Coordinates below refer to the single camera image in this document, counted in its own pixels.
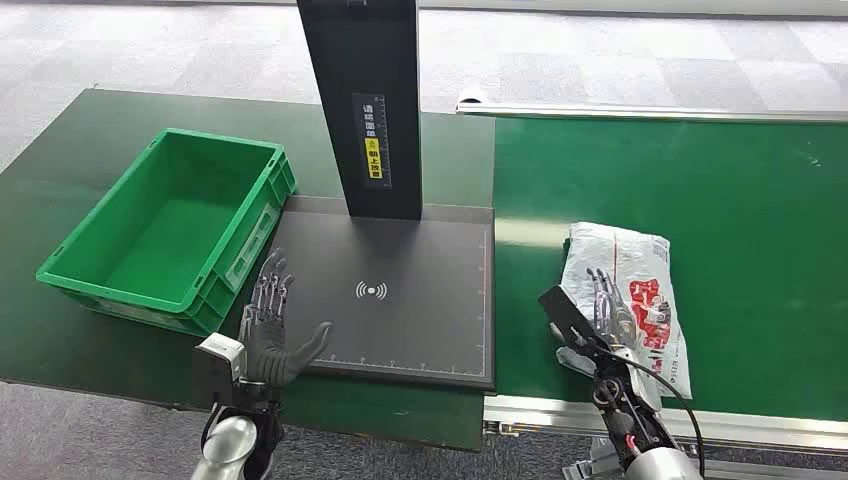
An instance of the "robotic hand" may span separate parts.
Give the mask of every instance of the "robotic hand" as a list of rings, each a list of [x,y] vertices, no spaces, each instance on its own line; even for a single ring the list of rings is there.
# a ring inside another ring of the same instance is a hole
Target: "robotic hand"
[[[620,294],[609,277],[602,271],[589,271],[589,275],[596,285],[594,324],[580,313],[559,286],[543,294],[539,303],[547,313],[554,337],[594,365],[592,403],[601,412],[625,478],[701,480],[704,476],[703,441],[694,414],[680,398],[698,438],[699,469],[665,429],[659,417],[662,404],[656,386],[645,373],[670,391],[676,390],[662,377],[639,364],[626,346],[625,340],[635,335],[635,325],[631,330],[624,317],[625,312],[616,307],[616,303],[624,303],[616,299],[620,299]],[[626,314],[630,325],[633,325],[629,312]]]
[[[192,480],[261,480],[283,438],[279,389],[327,347],[330,322],[294,352],[286,347],[285,311],[294,278],[274,250],[242,312],[239,339],[213,333],[194,349],[196,380],[211,395],[212,413],[201,437],[203,457]]]

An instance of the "plastic bag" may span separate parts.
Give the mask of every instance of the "plastic bag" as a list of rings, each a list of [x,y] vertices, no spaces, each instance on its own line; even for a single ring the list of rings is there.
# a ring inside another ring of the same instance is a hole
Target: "plastic bag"
[[[669,241],[587,222],[572,224],[570,237],[560,286],[587,319],[601,319],[592,322],[595,333],[630,347],[639,363],[692,398],[686,340],[671,286]],[[635,324],[635,331],[622,327],[628,324]],[[577,357],[567,347],[557,352],[560,363],[591,375],[591,360]],[[657,386],[663,396],[672,395]]]

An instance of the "green storage bin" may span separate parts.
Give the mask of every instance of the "green storage bin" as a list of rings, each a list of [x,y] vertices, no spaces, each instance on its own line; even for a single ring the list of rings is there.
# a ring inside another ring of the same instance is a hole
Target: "green storage bin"
[[[91,310],[206,336],[294,189],[280,145],[166,129],[36,279]]]

